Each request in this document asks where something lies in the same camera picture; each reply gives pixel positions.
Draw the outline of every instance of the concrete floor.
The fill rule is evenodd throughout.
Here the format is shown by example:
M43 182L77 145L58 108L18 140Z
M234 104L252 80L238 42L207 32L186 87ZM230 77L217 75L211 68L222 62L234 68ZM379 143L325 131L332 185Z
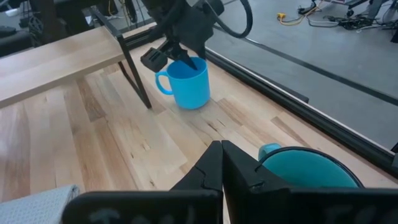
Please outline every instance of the concrete floor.
M250 0L254 25L249 38L341 77L398 97L395 69L398 44L389 42L391 32L374 29L357 33L340 27L316 28L310 27L307 21L299 26L287 27L276 20L278 12L295 18L298 6L307 7L308 2ZM355 11L361 12L365 8L366 4ZM387 8L381 10L380 17ZM330 4L311 18L319 21L325 15L342 17L346 11L346 6ZM242 20L242 16L237 16L243 13L241 3L236 1L225 7L221 18L235 30L243 30L246 21ZM218 30L215 30L207 46L309 97L311 105L373 141L387 148L397 143L398 107Z

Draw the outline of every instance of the mug handle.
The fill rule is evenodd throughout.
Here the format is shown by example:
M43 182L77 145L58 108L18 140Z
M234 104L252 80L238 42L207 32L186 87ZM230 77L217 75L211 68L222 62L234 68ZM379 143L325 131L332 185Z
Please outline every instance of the mug handle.
M280 149L281 146L277 143L266 144L260 147L259 150L259 161L264 158L268 153Z
M155 74L155 81L156 81L157 88L158 88L163 94L166 94L166 95L173 95L173 91L171 91L171 90L166 90L165 88L163 88L162 84L160 84L159 77L160 77L161 75L166 76L167 78L169 77L169 74L167 74L167 72L158 72L158 73L156 73L156 74Z

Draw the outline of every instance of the chair wheel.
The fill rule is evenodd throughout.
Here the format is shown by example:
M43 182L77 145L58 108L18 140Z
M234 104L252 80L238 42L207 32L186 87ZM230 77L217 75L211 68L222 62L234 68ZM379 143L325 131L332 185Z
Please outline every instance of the chair wheel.
M350 9L347 12L347 17L351 17L353 14L354 14L354 11L352 9Z

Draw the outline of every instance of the blue mug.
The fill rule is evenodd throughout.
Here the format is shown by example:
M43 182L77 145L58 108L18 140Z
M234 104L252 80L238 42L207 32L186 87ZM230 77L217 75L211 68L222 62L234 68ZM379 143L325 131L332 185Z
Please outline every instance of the blue mug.
M179 107L197 109L210 99L209 76L206 61L199 57L191 57L198 70L194 70L182 61L174 61L167 67L166 72L155 75L158 89L166 95L174 95ZM169 78L171 90L166 90L159 81L164 75Z
M361 181L341 162L314 149L267 144L259 150L259 162L297 187L363 188Z

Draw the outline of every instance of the wooden table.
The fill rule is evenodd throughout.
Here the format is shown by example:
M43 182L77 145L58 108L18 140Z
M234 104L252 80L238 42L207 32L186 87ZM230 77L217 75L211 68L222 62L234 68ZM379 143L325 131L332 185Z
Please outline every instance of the wooden table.
M105 27L0 59L0 108L122 60Z
M157 40L131 52L133 59ZM168 190L213 140L252 157L260 146L306 146L349 167L367 187L398 181L208 62L211 100L181 110L136 63L148 110L117 65L0 110L0 201L67 184L92 190Z

